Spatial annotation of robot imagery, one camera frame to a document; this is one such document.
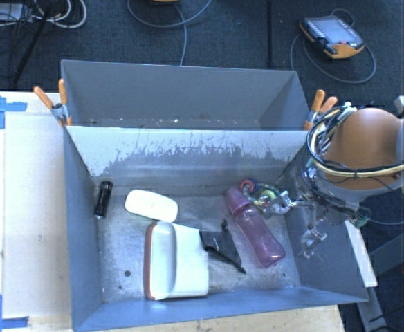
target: bottle cap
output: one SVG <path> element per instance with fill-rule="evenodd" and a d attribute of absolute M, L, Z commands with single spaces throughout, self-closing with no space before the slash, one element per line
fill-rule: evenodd
<path fill-rule="evenodd" d="M 250 201 L 244 196 L 244 193 L 242 193 L 237 187 L 231 187 L 229 190 L 227 190 L 225 192 L 225 198 L 231 214 L 234 214 L 243 206 L 250 204 Z"/>

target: black object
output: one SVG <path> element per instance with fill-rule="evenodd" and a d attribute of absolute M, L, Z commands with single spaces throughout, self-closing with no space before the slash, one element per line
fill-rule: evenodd
<path fill-rule="evenodd" d="M 352 57 L 364 47 L 357 32 L 334 15 L 305 17 L 300 28 L 310 41 L 334 59 Z"/>
<path fill-rule="evenodd" d="M 241 266 L 241 257 L 237 252 L 235 242 L 232 240 L 231 232 L 228 230 L 227 225 L 227 221 L 224 219 L 221 232 L 199 230 L 203 249 L 221 261 L 232 263 L 239 272 L 246 274 L 245 269 Z"/>
<path fill-rule="evenodd" d="M 113 189 L 113 183 L 110 181 L 103 181 L 100 184 L 100 191 L 98 197 L 98 204 L 94 209 L 94 215 L 97 218 L 105 218 L 107 216 L 108 203 L 110 201 L 111 190 Z"/>

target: white sponge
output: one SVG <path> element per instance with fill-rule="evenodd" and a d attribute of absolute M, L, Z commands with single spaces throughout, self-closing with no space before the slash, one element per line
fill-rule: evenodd
<path fill-rule="evenodd" d="M 144 190 L 132 190 L 128 193 L 125 209 L 133 214 L 169 223 L 176 220 L 178 212 L 177 203 L 172 199 Z"/>

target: table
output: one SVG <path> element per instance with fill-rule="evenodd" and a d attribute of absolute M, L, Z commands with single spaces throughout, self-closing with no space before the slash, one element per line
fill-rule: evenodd
<path fill-rule="evenodd" d="M 56 104 L 58 93 L 48 96 Z M 18 331 L 71 331 L 62 131 L 34 93 L 3 92 L 0 129 L 0 293 L 3 318 L 29 316 Z M 347 226 L 366 287 L 377 285 L 360 232 Z M 337 306 L 196 320 L 118 331 L 342 331 Z"/>

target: pink water bottle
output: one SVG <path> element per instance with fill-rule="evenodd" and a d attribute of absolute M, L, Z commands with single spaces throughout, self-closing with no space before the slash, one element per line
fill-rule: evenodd
<path fill-rule="evenodd" d="M 284 258 L 285 250 L 281 243 L 268 229 L 259 210 L 239 188 L 230 188 L 226 191 L 225 197 L 237 226 L 247 238 L 262 267 L 274 266 Z"/>

